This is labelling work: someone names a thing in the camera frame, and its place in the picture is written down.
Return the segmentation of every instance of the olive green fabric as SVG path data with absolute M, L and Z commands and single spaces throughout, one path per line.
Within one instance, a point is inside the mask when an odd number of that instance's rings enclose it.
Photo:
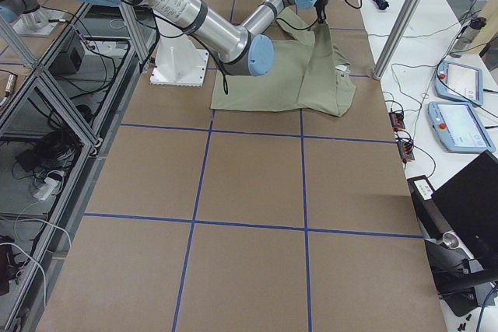
M 288 9 L 279 18 L 296 28 L 307 26 Z M 295 40 L 273 41 L 272 70 L 262 77 L 226 77 L 228 95 L 223 92 L 223 77 L 218 72 L 211 108 L 269 112 L 311 108 L 342 116 L 351 106 L 356 87 L 348 72 L 336 68 L 349 63 L 332 43 L 328 24 L 317 24 L 313 31 L 306 31 L 277 22 Z

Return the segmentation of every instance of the blue cable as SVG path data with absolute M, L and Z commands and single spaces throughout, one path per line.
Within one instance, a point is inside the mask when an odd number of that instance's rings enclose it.
M 498 285 L 495 285 L 489 291 L 489 293 L 486 295 L 486 298 L 484 299 L 484 302 L 482 303 L 482 306 L 481 306 L 481 313 L 479 314 L 479 320 L 477 321 L 477 328 L 475 328 L 475 332 L 479 332 L 479 329 L 481 328 L 482 315 L 484 314 L 484 309 L 486 308 L 486 306 L 488 304 L 489 298 L 491 297 L 491 295 L 493 293 L 497 293 L 497 292 L 498 292 Z

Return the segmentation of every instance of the computer monitor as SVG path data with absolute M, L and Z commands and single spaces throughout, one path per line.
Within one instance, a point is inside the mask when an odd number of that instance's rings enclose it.
M 498 159 L 484 151 L 432 199 L 481 265 L 498 267 Z

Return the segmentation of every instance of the floor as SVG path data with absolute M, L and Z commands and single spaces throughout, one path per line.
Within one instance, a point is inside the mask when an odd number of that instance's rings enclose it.
M 212 63 L 201 89 L 142 76 L 38 331 L 446 330 L 363 21 L 329 9 L 344 117 L 210 110 Z

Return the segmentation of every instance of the white plastic base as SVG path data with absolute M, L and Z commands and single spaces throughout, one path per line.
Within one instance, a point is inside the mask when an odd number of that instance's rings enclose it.
M 62 19 L 65 16 L 65 12 L 62 11 L 52 11 L 50 9 L 43 9 L 43 11 L 49 19 Z M 17 35 L 21 37 L 48 37 L 52 34 L 52 31 L 54 31 L 58 24 L 59 23 L 48 23 L 48 25 L 41 27 L 38 30 L 31 30 L 21 19 L 19 19 L 14 24 L 13 29 L 16 31 Z
M 179 54 L 175 50 L 176 47 L 169 46 L 168 51 L 162 51 L 169 55 L 167 58 L 167 63 L 164 64 L 159 61 L 159 56 L 163 56 L 160 50 L 157 53 L 156 67 L 153 70 L 153 74 L 150 77 L 150 82 L 153 85 L 175 85 L 175 86 L 195 86 L 202 87 L 204 82 L 205 72 L 208 67 L 209 53 L 207 50 L 193 49 L 192 54 L 197 53 L 199 58 L 188 54 Z

